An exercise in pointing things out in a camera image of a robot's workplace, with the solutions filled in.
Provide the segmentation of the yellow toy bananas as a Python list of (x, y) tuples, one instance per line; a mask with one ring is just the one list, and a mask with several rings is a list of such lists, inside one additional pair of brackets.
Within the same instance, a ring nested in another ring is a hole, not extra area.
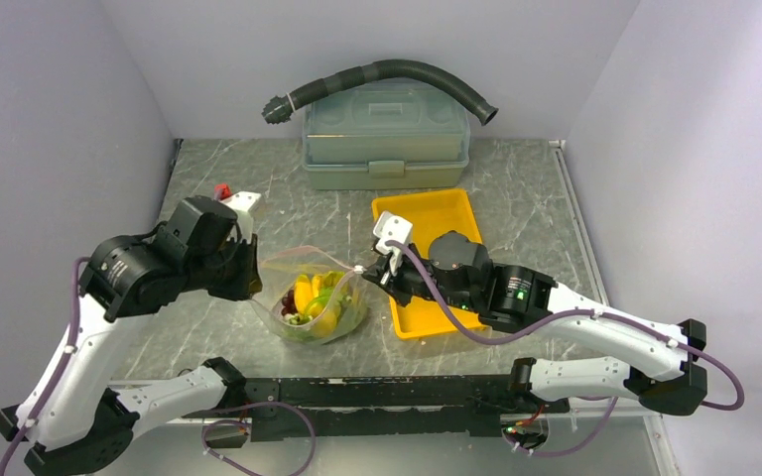
[(335, 292), (343, 272), (299, 275), (293, 291), (298, 310), (290, 322), (305, 326), (312, 336), (329, 337), (335, 331), (342, 311), (340, 294)]

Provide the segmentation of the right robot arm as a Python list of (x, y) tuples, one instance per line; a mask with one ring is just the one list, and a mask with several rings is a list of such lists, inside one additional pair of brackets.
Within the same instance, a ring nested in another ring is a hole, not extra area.
[(599, 352), (566, 362), (517, 360), (506, 389), (520, 412), (567, 398), (617, 397), (684, 417), (705, 404), (707, 372), (697, 363), (705, 327), (698, 321), (663, 324), (618, 311), (546, 274), (497, 263), (484, 245), (455, 231), (435, 239), (427, 257), (398, 242), (378, 254), (364, 280), (399, 306), (413, 298), (437, 303), (475, 342), (497, 346), (540, 333)]

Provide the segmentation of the red toy grapes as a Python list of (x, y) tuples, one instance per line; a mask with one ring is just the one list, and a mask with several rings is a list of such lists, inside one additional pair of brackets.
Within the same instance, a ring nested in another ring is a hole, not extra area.
[(283, 316), (285, 315), (293, 315), (297, 314), (298, 310), (295, 303), (295, 293), (293, 290), (288, 290), (281, 298), (281, 314)]

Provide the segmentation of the green toy grapes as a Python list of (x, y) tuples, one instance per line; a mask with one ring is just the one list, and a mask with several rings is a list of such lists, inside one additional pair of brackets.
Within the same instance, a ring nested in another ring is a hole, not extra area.
[(353, 292), (344, 272), (299, 274), (281, 298), (280, 314), (289, 325), (305, 326), (314, 335), (328, 336), (353, 304)]

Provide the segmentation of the clear zip top bag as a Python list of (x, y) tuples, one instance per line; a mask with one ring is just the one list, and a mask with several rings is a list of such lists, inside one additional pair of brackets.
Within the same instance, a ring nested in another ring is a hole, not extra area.
[(283, 340), (324, 345), (366, 318), (367, 284), (361, 271), (316, 247), (288, 249), (258, 264), (263, 288), (251, 307)]

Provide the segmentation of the yellow plastic tray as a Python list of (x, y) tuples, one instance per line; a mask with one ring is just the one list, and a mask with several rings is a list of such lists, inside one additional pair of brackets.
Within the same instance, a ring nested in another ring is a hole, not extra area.
[[(468, 194), (461, 188), (450, 188), (375, 198), (372, 213), (375, 219), (388, 211), (414, 225), (413, 243), (425, 257), (433, 240), (448, 231), (456, 231), (470, 241), (482, 241)], [(393, 300), (390, 308), (397, 336), (403, 340), (454, 333), (456, 328), (434, 302), (413, 298), (401, 307)]]

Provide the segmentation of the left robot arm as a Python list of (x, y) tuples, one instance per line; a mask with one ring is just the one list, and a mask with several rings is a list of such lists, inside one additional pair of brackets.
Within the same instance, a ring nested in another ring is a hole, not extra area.
[(24, 462), (33, 474), (93, 473), (172, 419), (230, 417), (243, 408), (245, 377), (221, 357), (133, 390), (110, 382), (139, 333), (180, 295), (243, 301), (261, 291), (252, 217), (260, 201), (250, 191), (191, 196), (151, 231), (107, 239), (75, 262), (57, 350), (27, 399), (0, 410), (0, 433), (11, 449), (28, 444)]

